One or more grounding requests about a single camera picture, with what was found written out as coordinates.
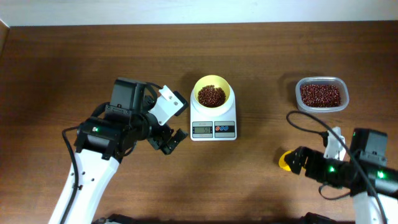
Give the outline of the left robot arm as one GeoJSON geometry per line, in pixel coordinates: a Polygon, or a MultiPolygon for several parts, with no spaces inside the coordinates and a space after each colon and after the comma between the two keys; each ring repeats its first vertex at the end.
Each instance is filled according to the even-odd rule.
{"type": "Polygon", "coordinates": [[[62,131],[72,164],[49,222],[91,223],[109,181],[139,141],[169,155],[188,136],[167,124],[187,106],[186,99],[167,86],[116,79],[110,101],[74,127],[73,144],[69,130],[62,131]]]}

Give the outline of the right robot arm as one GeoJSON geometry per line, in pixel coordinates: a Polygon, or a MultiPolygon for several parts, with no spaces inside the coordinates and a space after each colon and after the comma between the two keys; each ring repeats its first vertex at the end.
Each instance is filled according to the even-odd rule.
{"type": "Polygon", "coordinates": [[[386,166],[387,134],[356,128],[350,147],[339,127],[321,136],[325,152],[300,146],[285,152],[279,167],[304,171],[322,187],[349,189],[356,223],[397,223],[397,171],[386,166]]]}

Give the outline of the yellow plastic bowl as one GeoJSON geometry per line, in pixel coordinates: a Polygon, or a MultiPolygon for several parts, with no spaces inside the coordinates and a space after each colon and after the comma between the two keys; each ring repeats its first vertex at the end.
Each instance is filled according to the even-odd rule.
{"type": "Polygon", "coordinates": [[[217,75],[207,75],[207,76],[204,76],[204,77],[200,78],[196,82],[196,84],[195,84],[195,86],[193,88],[194,101],[199,103],[198,102],[198,92],[204,86],[207,86],[207,85],[214,85],[216,88],[220,87],[220,88],[223,89],[223,91],[226,94],[226,101],[225,101],[224,104],[222,104],[222,106],[224,106],[226,104],[226,102],[229,100],[229,98],[231,97],[232,90],[231,90],[231,87],[230,87],[229,83],[223,77],[220,77],[220,76],[217,76],[217,75]]]}

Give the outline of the clear plastic bean container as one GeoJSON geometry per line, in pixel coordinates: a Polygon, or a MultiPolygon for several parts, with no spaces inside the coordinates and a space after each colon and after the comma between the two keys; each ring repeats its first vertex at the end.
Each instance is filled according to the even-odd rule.
{"type": "Polygon", "coordinates": [[[308,113],[337,112],[337,111],[341,111],[341,110],[345,109],[349,103],[349,94],[348,94],[348,89],[346,87],[346,84],[343,80],[336,78],[336,77],[307,77],[307,78],[303,78],[296,84],[295,93],[296,93],[296,100],[297,100],[297,108],[300,111],[304,111],[304,112],[308,112],[308,113]],[[336,86],[340,91],[341,105],[337,106],[337,107],[332,107],[332,108],[315,108],[315,107],[309,107],[309,106],[305,105],[300,96],[300,87],[302,85],[312,85],[312,84],[336,86]]]}

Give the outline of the yellow plastic scoop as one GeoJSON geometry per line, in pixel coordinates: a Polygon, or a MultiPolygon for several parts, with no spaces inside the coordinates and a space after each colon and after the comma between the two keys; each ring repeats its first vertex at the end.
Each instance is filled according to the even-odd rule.
{"type": "Polygon", "coordinates": [[[279,167],[280,167],[281,169],[287,171],[287,172],[290,172],[290,171],[291,171],[291,168],[290,168],[290,166],[288,165],[288,163],[285,162],[285,157],[286,157],[287,155],[289,155],[290,153],[292,153],[292,151],[286,151],[285,153],[283,153],[283,155],[281,155],[281,157],[280,157],[280,159],[279,159],[279,161],[278,161],[279,167]]]}

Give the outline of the red beans in bowl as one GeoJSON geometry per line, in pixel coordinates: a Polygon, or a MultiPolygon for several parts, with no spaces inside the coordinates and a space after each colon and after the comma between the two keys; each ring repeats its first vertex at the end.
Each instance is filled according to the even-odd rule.
{"type": "Polygon", "coordinates": [[[198,102],[202,106],[208,108],[216,108],[224,104],[226,101],[226,94],[220,87],[214,85],[204,86],[198,92],[198,102]]]}

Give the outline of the red beans in container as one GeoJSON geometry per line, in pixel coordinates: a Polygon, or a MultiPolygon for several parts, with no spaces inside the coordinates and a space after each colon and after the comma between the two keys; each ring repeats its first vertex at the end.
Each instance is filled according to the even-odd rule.
{"type": "Polygon", "coordinates": [[[334,85],[302,85],[300,96],[309,107],[332,108],[341,105],[340,91],[334,85]]]}

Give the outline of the white digital kitchen scale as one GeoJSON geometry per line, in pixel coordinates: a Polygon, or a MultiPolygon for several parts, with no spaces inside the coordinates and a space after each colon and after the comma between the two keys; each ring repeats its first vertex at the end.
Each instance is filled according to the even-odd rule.
{"type": "Polygon", "coordinates": [[[192,141],[234,141],[238,136],[235,94],[231,87],[226,101],[217,108],[199,104],[190,96],[190,138],[192,141]]]}

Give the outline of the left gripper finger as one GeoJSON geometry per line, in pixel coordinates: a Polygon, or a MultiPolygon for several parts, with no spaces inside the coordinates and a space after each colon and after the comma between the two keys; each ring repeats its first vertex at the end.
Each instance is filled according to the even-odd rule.
{"type": "Polygon", "coordinates": [[[174,140],[174,150],[175,148],[188,136],[188,133],[182,129],[178,129],[177,132],[171,137],[174,140]]]}
{"type": "Polygon", "coordinates": [[[173,152],[174,150],[174,140],[170,139],[167,142],[164,142],[161,146],[160,146],[160,150],[165,154],[165,155],[169,155],[173,152]]]}

